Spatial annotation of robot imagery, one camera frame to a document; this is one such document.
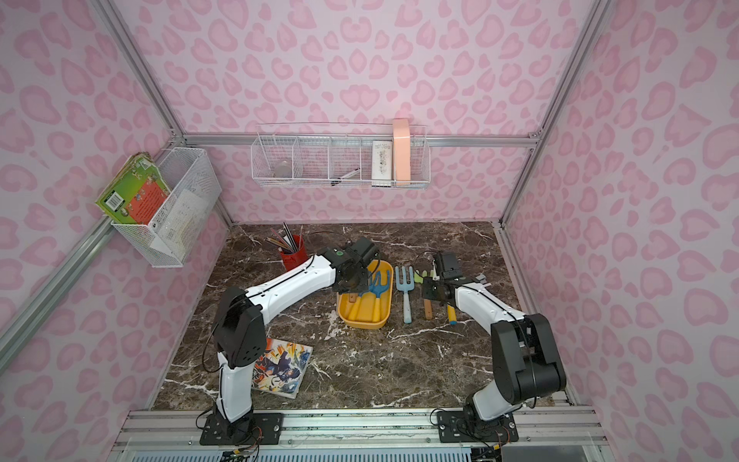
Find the red pencil cup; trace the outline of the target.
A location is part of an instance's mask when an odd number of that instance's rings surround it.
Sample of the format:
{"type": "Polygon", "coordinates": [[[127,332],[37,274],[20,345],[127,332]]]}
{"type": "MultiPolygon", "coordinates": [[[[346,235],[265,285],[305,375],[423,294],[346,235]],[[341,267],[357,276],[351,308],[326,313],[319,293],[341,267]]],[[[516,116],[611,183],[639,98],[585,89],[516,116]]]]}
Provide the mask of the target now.
{"type": "Polygon", "coordinates": [[[309,260],[302,236],[294,234],[293,238],[298,246],[298,250],[296,252],[288,252],[288,250],[283,249],[280,252],[282,263],[286,271],[291,271],[309,260]]]}

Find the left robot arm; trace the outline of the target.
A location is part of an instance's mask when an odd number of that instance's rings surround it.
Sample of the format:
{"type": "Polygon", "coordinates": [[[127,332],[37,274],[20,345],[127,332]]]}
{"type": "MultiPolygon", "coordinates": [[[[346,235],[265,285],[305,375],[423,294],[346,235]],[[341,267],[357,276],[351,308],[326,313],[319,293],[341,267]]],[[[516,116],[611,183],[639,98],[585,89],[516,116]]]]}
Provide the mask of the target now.
{"type": "Polygon", "coordinates": [[[359,293],[369,288],[370,265],[379,247],[367,238],[329,246],[306,262],[256,286],[230,287],[219,301],[212,327],[217,352],[219,394],[214,414],[229,425],[253,421],[252,375],[267,351],[268,326],[283,312],[316,292],[359,293]]]}

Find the blue rake yellow handle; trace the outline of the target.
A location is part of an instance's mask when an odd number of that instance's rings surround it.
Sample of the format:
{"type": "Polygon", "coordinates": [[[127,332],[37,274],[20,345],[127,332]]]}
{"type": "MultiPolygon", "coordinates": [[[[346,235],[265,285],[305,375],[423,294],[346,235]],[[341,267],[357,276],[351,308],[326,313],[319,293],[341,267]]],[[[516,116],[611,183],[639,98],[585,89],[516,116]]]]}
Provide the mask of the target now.
{"type": "Polygon", "coordinates": [[[384,273],[377,271],[371,278],[371,287],[369,290],[375,296],[375,300],[373,301],[373,317],[371,318],[373,323],[378,323],[381,319],[381,296],[390,289],[391,280],[390,271],[384,271],[384,273]]]}

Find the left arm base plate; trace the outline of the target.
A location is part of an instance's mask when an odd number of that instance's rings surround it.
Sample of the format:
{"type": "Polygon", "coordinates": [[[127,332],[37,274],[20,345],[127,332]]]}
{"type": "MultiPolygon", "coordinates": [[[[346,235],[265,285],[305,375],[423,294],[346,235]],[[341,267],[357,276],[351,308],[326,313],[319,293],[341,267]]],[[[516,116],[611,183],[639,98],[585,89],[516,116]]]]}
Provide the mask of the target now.
{"type": "Polygon", "coordinates": [[[250,447],[255,444],[274,446],[279,443],[285,415],[249,412],[235,423],[214,410],[201,429],[200,446],[250,447]]]}

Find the grey round object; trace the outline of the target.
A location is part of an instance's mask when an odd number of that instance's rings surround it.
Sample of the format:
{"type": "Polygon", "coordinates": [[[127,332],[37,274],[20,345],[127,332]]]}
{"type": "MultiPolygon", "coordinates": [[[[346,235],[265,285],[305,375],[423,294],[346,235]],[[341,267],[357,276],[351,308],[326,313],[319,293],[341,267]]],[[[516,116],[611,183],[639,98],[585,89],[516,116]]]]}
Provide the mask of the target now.
{"type": "Polygon", "coordinates": [[[273,167],[274,178],[292,178],[294,176],[293,163],[291,160],[284,159],[279,161],[273,167]]]}

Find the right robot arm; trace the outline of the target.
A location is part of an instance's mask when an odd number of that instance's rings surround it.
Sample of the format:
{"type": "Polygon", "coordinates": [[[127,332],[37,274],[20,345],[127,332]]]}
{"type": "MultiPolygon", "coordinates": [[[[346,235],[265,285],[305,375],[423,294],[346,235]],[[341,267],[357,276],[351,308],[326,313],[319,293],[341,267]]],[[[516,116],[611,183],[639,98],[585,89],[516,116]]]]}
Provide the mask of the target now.
{"type": "Polygon", "coordinates": [[[469,396],[465,405],[469,420],[494,421],[528,400],[566,389],[565,368],[548,319],[512,308],[482,283],[463,275],[454,253],[434,253],[433,271],[423,279],[421,293],[426,300],[467,314],[490,335],[493,379],[469,396]]]}

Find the light blue hand fork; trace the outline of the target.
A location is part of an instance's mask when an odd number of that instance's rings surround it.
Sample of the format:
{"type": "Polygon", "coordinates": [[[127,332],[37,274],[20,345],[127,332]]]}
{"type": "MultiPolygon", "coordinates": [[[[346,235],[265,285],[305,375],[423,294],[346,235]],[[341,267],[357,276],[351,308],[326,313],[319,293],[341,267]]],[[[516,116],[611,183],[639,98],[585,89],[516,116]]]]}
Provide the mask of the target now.
{"type": "Polygon", "coordinates": [[[411,266],[395,267],[396,290],[403,296],[403,320],[406,325],[412,323],[410,292],[415,289],[414,269],[411,266]]]}

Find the pink box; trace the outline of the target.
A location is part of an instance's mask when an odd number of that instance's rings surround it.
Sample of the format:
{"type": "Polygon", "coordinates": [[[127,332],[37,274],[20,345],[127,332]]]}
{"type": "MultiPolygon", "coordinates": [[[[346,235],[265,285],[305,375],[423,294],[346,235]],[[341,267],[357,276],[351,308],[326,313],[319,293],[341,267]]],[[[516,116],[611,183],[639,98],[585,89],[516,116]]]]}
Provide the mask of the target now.
{"type": "Polygon", "coordinates": [[[411,181],[411,134],[407,119],[393,120],[394,179],[398,185],[411,181]]]}

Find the white mesh wall basket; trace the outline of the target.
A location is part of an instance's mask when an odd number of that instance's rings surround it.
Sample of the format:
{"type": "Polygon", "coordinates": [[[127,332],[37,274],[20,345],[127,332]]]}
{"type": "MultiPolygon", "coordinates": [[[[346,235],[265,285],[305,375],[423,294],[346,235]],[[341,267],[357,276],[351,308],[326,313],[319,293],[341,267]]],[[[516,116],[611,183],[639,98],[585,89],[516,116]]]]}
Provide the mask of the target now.
{"type": "Polygon", "coordinates": [[[181,268],[221,195],[221,184],[201,148],[177,147],[163,159],[160,176],[171,192],[146,224],[114,223],[154,268],[181,268]]]}

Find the white papers in basket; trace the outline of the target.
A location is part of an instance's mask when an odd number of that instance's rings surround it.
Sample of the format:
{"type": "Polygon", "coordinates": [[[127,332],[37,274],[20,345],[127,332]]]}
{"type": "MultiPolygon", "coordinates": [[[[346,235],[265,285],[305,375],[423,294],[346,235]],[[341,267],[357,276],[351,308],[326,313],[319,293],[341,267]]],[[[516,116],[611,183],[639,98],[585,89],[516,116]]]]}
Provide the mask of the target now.
{"type": "Polygon", "coordinates": [[[183,261],[192,250],[196,240],[206,202],[189,190],[168,200],[163,205],[165,213],[158,214],[157,223],[152,224],[155,237],[151,247],[165,255],[183,261]]]}

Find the yellow plastic storage box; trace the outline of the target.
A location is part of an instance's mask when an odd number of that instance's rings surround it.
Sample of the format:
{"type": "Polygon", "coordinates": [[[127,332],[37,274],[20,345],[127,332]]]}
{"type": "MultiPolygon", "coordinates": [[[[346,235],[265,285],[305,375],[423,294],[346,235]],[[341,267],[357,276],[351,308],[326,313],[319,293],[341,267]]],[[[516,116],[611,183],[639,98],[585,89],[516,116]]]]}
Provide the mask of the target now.
{"type": "Polygon", "coordinates": [[[378,323],[373,323],[371,318],[373,317],[373,301],[375,296],[369,292],[361,294],[344,294],[337,296],[337,313],[339,317],[350,327],[360,329],[379,329],[386,325],[391,312],[392,305],[392,288],[394,283],[394,269],[385,260],[375,260],[369,265],[369,273],[371,278],[377,271],[384,273],[384,271],[390,271],[392,280],[390,282],[390,289],[381,296],[381,319],[378,323]]]}

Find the pencils in cup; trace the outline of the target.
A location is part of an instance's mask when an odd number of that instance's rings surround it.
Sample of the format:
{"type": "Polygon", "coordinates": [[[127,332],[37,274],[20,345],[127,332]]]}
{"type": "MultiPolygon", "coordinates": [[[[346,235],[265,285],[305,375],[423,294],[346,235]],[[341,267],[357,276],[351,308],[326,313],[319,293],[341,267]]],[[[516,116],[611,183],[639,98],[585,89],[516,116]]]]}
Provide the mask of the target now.
{"type": "Polygon", "coordinates": [[[288,223],[282,223],[280,230],[273,230],[273,236],[267,237],[267,241],[277,246],[283,253],[295,254],[300,250],[298,239],[292,233],[288,223]]]}

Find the white card box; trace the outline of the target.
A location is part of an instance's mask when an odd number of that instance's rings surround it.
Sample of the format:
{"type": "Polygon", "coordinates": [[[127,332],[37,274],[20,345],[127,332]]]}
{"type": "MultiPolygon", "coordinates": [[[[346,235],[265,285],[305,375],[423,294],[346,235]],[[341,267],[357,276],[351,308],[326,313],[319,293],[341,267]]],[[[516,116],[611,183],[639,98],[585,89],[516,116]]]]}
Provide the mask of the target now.
{"type": "Polygon", "coordinates": [[[371,184],[390,187],[393,183],[393,143],[373,141],[371,145],[371,184]]]}

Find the green red book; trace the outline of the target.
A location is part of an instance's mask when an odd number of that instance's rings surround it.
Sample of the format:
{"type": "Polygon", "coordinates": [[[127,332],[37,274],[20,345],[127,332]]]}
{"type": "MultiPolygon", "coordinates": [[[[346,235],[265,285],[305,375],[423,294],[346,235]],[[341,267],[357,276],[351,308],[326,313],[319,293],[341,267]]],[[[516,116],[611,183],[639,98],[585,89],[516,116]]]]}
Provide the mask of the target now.
{"type": "Polygon", "coordinates": [[[96,205],[115,223],[148,225],[170,193],[151,156],[140,152],[128,159],[96,205]]]}

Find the manga comic book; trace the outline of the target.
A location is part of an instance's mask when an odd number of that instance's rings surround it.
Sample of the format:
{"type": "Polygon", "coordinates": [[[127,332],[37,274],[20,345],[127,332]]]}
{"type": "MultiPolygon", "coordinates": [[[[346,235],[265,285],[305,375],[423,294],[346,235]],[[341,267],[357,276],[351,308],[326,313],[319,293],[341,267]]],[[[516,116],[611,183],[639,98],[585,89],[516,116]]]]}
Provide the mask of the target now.
{"type": "Polygon", "coordinates": [[[269,338],[266,352],[256,361],[252,377],[252,389],[294,400],[313,348],[269,338]]]}

